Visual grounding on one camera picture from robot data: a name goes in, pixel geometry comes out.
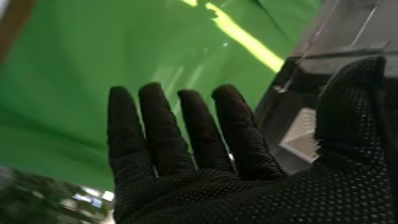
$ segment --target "dark object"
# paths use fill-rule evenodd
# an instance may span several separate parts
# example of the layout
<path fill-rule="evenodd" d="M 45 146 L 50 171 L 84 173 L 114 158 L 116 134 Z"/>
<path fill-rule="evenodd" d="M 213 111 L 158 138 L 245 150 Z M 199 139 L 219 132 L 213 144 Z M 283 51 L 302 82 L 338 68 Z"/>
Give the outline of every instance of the dark object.
<path fill-rule="evenodd" d="M 140 92 L 148 138 L 130 94 L 121 87 L 112 89 L 117 223 L 395 223 L 393 164 L 386 160 L 389 142 L 379 107 L 384 63 L 382 58 L 355 62 L 329 82 L 316 113 L 320 158 L 311 169 L 290 177 L 231 86 L 217 89 L 213 98 L 236 173 L 196 93 L 181 92 L 180 96 L 197 169 L 160 86 L 151 84 Z M 206 158 L 210 162 L 201 158 L 206 155 L 215 155 Z"/>

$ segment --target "palm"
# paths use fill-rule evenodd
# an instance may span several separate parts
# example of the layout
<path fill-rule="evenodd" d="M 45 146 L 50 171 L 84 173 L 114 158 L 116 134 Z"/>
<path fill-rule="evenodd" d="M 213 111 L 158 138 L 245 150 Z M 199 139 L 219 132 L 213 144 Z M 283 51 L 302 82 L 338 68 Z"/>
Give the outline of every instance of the palm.
<path fill-rule="evenodd" d="M 222 135 L 192 91 L 180 93 L 192 163 L 158 85 L 140 91 L 146 137 L 130 95 L 110 92 L 108 144 L 119 223 L 391 223 L 393 192 L 375 115 L 382 59 L 352 64 L 322 94 L 320 159 L 291 177 L 231 86 L 213 93 Z"/>

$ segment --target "green background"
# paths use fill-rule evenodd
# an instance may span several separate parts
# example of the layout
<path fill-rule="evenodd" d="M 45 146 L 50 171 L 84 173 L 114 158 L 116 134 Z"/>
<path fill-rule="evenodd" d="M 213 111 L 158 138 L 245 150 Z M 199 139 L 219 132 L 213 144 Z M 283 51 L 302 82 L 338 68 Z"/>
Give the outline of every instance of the green background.
<path fill-rule="evenodd" d="M 183 88 L 212 105 L 213 88 L 233 83 L 256 107 L 279 66 L 260 60 L 261 49 L 283 62 L 318 6 L 320 0 L 39 0 L 0 66 L 0 164 L 112 189 L 110 86 L 137 95 L 158 81 L 178 118 Z"/>

